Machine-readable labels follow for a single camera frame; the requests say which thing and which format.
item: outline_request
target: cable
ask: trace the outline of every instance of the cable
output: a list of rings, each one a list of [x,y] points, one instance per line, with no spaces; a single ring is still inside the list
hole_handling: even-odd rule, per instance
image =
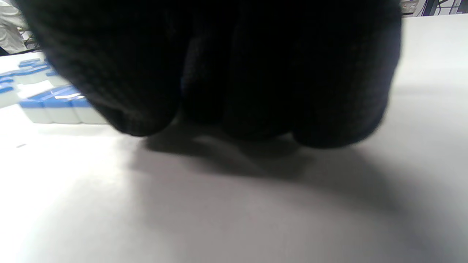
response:
[[[440,2],[437,1],[437,4],[439,5],[439,12],[437,13],[437,15],[440,15],[440,11],[442,10],[442,7],[440,6]]]
[[[423,8],[421,8],[421,10],[419,10],[419,13],[416,15],[416,16],[419,16],[419,14],[421,14],[421,12],[426,9],[426,6],[427,6],[427,0],[426,2],[424,2],[424,5],[423,5]]]

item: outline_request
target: white table surface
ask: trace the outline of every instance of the white table surface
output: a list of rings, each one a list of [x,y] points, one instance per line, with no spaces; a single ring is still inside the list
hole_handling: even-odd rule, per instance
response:
[[[466,263],[466,72],[402,64],[381,128],[340,150],[1,109],[0,262]]]

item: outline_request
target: black knit glove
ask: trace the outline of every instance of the black knit glove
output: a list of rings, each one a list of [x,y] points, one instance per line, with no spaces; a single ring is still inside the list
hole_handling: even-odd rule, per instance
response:
[[[378,126],[400,53],[395,0],[17,2],[57,71],[135,136],[182,105],[234,138],[345,146]]]

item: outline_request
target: white cloth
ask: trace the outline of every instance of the white cloth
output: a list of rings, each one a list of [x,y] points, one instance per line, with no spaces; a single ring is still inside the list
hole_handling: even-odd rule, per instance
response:
[[[0,46],[10,54],[27,50],[18,28],[28,28],[20,11],[0,0]]]

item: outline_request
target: hand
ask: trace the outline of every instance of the hand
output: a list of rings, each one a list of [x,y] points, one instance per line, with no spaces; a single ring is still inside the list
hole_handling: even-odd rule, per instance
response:
[[[17,2],[57,71],[135,136],[181,105],[238,139],[346,146],[380,123],[400,52],[393,0]]]

